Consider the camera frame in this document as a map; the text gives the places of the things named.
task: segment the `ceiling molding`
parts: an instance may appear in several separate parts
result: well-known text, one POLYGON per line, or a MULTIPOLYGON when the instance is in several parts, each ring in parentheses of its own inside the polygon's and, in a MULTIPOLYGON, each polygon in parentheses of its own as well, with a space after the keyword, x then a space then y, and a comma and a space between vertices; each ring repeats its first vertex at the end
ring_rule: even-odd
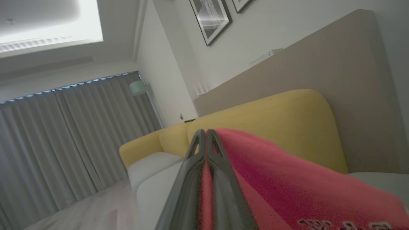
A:
POLYGON ((12 71, 12 72, 2 73, 0 74, 0 80, 1 80, 0 84, 12 78, 18 78, 18 77, 27 76, 27 75, 45 73, 45 72, 49 72, 53 70, 60 70, 63 68, 68 68, 68 67, 73 67, 73 66, 78 66, 78 65, 83 65, 83 64, 90 64, 93 61, 94 59, 92 56, 87 56, 83 58, 53 62, 53 63, 49 63, 46 65, 40 65, 40 66, 25 68, 21 70, 12 71))
POLYGON ((142 28, 144 26, 146 6, 148 5, 148 0, 140 0, 138 8, 138 17, 136 20, 136 29, 135 29, 135 40, 133 43, 133 54, 132 61, 136 63, 138 58, 139 44, 141 41, 142 28))

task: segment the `recessed ceiling light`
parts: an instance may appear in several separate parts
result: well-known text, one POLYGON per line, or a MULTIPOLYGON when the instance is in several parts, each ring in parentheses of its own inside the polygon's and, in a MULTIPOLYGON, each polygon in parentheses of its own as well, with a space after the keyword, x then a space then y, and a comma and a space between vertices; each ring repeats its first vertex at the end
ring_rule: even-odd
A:
POLYGON ((7 23, 9 23, 10 25, 14 25, 15 21, 11 18, 6 19, 7 23))

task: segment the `mint green lamp shade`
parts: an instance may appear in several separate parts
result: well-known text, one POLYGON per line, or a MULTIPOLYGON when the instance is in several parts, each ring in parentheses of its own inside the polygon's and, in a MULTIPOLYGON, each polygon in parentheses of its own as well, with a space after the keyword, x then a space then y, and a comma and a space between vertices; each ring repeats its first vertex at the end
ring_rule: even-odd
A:
POLYGON ((129 89, 133 96, 141 95, 148 90, 143 81, 132 82, 131 84, 129 84, 129 89))

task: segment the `black picture frame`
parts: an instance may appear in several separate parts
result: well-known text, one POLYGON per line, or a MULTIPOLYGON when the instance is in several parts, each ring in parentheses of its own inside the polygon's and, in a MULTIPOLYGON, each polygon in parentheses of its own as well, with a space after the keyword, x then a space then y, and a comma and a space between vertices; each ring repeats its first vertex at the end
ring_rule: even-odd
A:
POLYGON ((225 0, 189 0, 206 46, 210 46, 231 25, 225 0))
POLYGON ((243 3, 239 2, 240 0, 232 0, 234 8, 238 14, 241 14, 254 0, 241 0, 243 3))

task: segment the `sofa armrest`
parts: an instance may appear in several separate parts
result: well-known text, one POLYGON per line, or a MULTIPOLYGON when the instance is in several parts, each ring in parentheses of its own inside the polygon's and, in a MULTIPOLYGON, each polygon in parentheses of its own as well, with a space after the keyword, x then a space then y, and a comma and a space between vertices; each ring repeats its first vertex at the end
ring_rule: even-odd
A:
POLYGON ((119 148, 119 154, 126 168, 150 154, 163 152, 159 133, 160 130, 130 141, 119 148))

